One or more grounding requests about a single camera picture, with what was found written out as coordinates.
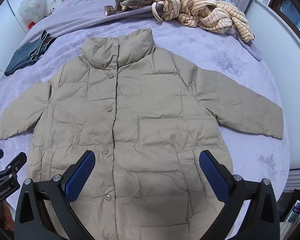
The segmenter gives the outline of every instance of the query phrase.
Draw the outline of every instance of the brown window frame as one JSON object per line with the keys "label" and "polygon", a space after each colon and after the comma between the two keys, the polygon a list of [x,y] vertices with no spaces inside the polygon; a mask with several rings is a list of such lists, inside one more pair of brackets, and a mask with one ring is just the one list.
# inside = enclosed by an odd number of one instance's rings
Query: brown window frame
{"label": "brown window frame", "polygon": [[293,30],[293,32],[297,35],[297,37],[300,39],[300,31],[299,29],[293,24],[293,22],[282,12],[279,10],[283,3],[283,0],[270,0],[269,7],[277,14],[279,15],[285,22],[288,24],[288,26]]}

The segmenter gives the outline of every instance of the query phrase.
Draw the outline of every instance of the coat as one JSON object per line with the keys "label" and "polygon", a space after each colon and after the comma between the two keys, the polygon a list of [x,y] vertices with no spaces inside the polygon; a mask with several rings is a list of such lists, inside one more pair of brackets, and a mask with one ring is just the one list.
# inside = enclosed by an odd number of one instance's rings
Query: coat
{"label": "coat", "polygon": [[[200,152],[210,150],[233,171],[218,124],[283,136],[279,106],[155,48],[150,29],[87,39],[81,56],[3,111],[0,139],[34,124],[34,181],[63,174],[86,150],[95,153],[71,206],[95,239],[108,240],[200,239],[223,207],[199,167]],[[50,204],[48,210],[61,232]]]}

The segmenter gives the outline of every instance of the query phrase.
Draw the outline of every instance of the plastic bag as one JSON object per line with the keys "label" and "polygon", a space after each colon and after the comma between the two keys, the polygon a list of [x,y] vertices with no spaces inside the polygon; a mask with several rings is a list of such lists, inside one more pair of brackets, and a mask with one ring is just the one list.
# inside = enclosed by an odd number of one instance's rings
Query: plastic bag
{"label": "plastic bag", "polygon": [[19,5],[18,14],[27,20],[38,23],[42,20],[45,0],[23,0]]}

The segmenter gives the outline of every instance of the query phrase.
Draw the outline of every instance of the high puffy collar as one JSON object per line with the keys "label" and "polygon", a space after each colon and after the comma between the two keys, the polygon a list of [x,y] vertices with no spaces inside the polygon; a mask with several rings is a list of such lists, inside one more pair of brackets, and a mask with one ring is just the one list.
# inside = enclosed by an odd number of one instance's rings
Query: high puffy collar
{"label": "high puffy collar", "polygon": [[139,61],[154,51],[151,29],[140,29],[117,38],[86,39],[82,58],[98,69],[110,69]]}

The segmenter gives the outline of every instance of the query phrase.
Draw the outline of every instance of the jacket's left sleeve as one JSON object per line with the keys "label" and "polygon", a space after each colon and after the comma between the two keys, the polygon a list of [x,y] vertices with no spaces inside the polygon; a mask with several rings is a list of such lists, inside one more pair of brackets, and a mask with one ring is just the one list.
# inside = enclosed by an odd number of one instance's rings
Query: jacket's left sleeve
{"label": "jacket's left sleeve", "polygon": [[282,139],[283,114],[277,104],[219,72],[197,67],[194,73],[189,88],[220,124]]}
{"label": "jacket's left sleeve", "polygon": [[0,140],[27,130],[36,123],[49,103],[51,85],[39,82],[4,109],[0,119]]}

